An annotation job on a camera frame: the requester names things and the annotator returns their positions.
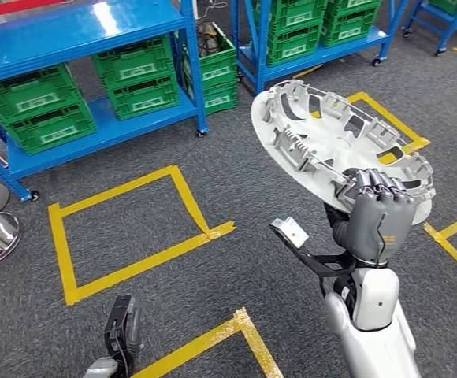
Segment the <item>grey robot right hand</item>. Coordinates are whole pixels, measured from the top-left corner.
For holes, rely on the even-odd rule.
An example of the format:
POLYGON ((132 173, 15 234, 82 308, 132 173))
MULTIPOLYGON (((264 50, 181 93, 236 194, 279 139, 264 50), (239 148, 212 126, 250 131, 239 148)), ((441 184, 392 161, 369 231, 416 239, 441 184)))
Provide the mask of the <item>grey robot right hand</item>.
POLYGON ((350 214, 324 208, 333 239, 359 261, 385 266, 409 232, 417 204, 399 178, 378 169, 347 169, 356 190, 350 214))

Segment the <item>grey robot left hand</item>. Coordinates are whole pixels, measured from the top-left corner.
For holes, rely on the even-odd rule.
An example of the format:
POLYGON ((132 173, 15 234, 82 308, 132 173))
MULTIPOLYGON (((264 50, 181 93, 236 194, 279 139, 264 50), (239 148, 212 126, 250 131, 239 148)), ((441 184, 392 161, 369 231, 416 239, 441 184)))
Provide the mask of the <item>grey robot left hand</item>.
POLYGON ((130 294, 117 295, 104 327, 108 356, 116 363, 110 377, 131 377, 140 347, 141 309, 130 294))

